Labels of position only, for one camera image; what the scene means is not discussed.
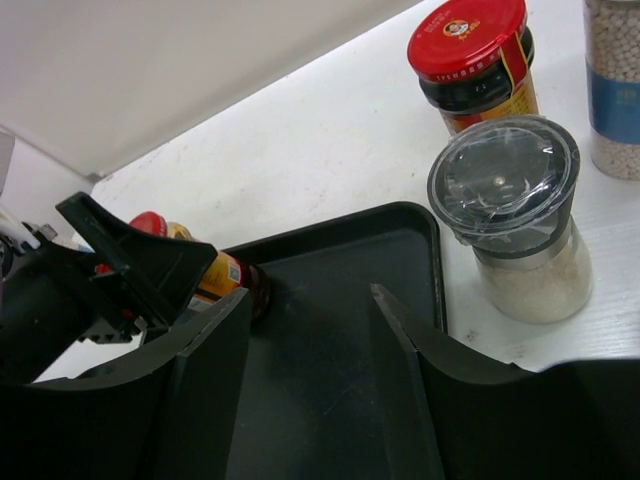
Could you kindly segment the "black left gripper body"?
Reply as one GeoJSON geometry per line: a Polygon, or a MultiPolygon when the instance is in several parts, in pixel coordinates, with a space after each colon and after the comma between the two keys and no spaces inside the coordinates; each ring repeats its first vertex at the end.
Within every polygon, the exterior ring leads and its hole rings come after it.
{"type": "Polygon", "coordinates": [[[125,344],[170,326],[95,254],[44,240],[25,248],[2,281],[1,381],[36,380],[72,344],[125,344]]]}

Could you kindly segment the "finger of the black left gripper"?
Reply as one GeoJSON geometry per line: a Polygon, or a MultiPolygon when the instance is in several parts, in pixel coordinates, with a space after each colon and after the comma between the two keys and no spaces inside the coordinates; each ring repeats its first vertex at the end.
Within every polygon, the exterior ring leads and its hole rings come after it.
{"type": "Polygon", "coordinates": [[[173,325],[217,257],[211,244],[138,230],[84,192],[63,200],[56,210],[93,249],[96,264],[110,268],[102,277],[114,276],[130,295],[126,308],[156,328],[173,325]]]}

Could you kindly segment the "red lid chili jar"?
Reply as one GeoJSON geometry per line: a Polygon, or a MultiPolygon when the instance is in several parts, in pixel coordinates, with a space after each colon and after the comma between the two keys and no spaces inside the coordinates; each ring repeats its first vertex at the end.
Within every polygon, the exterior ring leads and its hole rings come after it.
{"type": "MultiPolygon", "coordinates": [[[[129,224],[152,235],[197,242],[185,226],[167,221],[155,212],[143,212],[130,220],[129,224]]],[[[217,256],[200,280],[188,309],[193,312],[204,311],[237,288],[245,288],[251,295],[252,320],[261,319],[270,303],[271,284],[268,276],[252,263],[240,261],[224,251],[217,251],[217,256]]]]}

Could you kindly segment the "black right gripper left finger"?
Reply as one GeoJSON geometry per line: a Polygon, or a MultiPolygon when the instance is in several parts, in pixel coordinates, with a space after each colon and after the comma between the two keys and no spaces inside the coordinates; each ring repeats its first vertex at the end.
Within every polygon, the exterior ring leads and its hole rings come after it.
{"type": "Polygon", "coordinates": [[[221,479],[250,333],[238,289],[90,377],[1,388],[5,479],[221,479]]]}

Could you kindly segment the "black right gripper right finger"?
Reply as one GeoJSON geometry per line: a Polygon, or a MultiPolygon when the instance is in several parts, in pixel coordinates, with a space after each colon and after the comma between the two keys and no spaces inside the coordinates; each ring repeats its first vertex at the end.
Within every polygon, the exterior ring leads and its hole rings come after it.
{"type": "Polygon", "coordinates": [[[635,479],[639,363],[540,372],[487,357],[371,288],[370,340],[395,479],[635,479]]]}

